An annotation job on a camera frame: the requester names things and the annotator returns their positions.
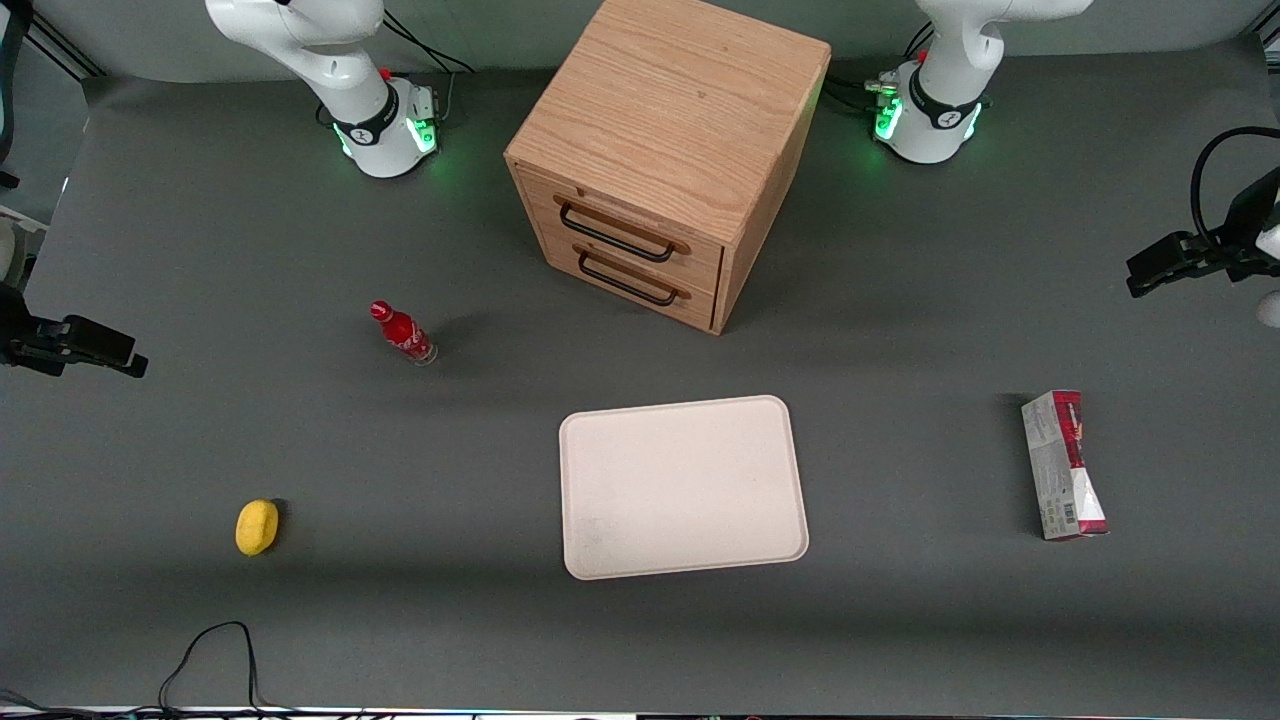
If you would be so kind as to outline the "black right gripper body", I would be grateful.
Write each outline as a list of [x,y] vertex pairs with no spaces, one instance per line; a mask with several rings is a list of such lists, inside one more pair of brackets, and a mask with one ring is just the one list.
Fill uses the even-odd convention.
[[1,287],[1,361],[51,377],[74,364],[137,375],[133,337],[84,316],[36,316],[22,292],[9,284]]

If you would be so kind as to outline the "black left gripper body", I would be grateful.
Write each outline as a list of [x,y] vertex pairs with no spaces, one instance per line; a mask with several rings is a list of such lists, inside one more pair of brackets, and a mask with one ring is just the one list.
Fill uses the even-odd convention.
[[1230,282],[1277,277],[1277,187],[1275,168],[1242,190],[1222,224],[1206,238],[1175,231],[1138,254],[1151,265],[1151,291],[1181,279],[1225,272]]

